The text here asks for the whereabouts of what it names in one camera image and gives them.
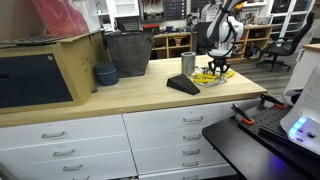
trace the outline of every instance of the metal cup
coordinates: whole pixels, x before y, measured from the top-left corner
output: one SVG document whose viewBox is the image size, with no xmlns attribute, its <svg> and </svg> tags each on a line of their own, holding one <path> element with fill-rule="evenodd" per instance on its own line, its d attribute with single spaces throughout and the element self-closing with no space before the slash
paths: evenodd
<svg viewBox="0 0 320 180">
<path fill-rule="evenodd" d="M 189 77 L 196 68 L 196 53 L 184 52 L 181 54 L 181 73 Z"/>
</svg>

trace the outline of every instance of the drawer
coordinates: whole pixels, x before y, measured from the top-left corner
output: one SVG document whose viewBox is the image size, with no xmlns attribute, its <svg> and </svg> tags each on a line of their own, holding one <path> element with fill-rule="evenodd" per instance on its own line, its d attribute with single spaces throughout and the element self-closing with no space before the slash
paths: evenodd
<svg viewBox="0 0 320 180">
<path fill-rule="evenodd" d="M 214 164 L 226 164 L 218 152 L 211 155 L 185 156 L 178 159 L 169 159 L 147 163 L 136 163 L 138 174 L 150 174 L 179 169 L 196 168 Z"/>
<path fill-rule="evenodd" d="M 49 161 L 42 163 L 8 166 L 18 179 L 43 180 L 44 177 L 59 177 L 58 179 L 73 179 L 104 175 L 104 179 L 113 179 L 136 175 L 133 158 L 130 151 L 109 153 L 97 156 L 87 156 L 68 160 Z"/>
<path fill-rule="evenodd" d="M 254 107 L 258 99 L 214 103 L 163 110 L 124 114 L 128 133 L 148 132 L 164 129 L 210 125 L 234 115 L 231 106 L 239 104 L 243 109 Z"/>
<path fill-rule="evenodd" d="M 201 134 L 204 127 L 206 126 L 129 134 L 129 140 L 132 150 L 206 142 Z"/>
<path fill-rule="evenodd" d="M 171 159 L 182 159 L 189 161 L 190 157 L 210 157 L 212 164 L 226 163 L 222 156 L 213 150 L 209 143 L 183 144 L 154 149 L 134 150 L 133 156 L 136 164 L 158 162 Z"/>
<path fill-rule="evenodd" d="M 0 149 L 126 134 L 122 116 L 102 116 L 0 129 Z"/>
<path fill-rule="evenodd" d="M 235 174 L 236 172 L 228 164 L 219 164 L 200 168 L 141 175 L 139 176 L 139 180 L 198 180 Z"/>
<path fill-rule="evenodd" d="M 0 161 L 13 166 L 120 151 L 130 151 L 126 135 L 6 149 L 0 151 Z"/>
</svg>

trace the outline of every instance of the office chair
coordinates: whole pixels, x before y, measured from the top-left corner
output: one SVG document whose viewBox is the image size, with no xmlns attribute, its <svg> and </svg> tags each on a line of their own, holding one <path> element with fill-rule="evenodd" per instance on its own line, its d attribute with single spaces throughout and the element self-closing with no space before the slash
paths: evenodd
<svg viewBox="0 0 320 180">
<path fill-rule="evenodd" d="M 310 12 L 307 16 L 307 23 L 300 29 L 300 31 L 297 32 L 297 34 L 294 37 L 284 37 L 274 40 L 263 50 L 263 54 L 268 53 L 269 57 L 273 56 L 273 59 L 258 62 L 256 64 L 256 67 L 258 67 L 259 64 L 271 64 L 272 66 L 270 71 L 273 71 L 274 65 L 278 64 L 280 66 L 287 67 L 287 71 L 289 71 L 291 69 L 291 66 L 284 64 L 283 61 L 277 61 L 277 58 L 278 56 L 290 56 L 296 51 L 301 39 L 312 27 L 313 21 L 314 12 Z"/>
<path fill-rule="evenodd" d="M 200 55 L 207 54 L 208 50 L 215 47 L 215 44 L 207 38 L 207 30 L 211 22 L 198 22 L 197 48 L 196 53 Z"/>
</svg>

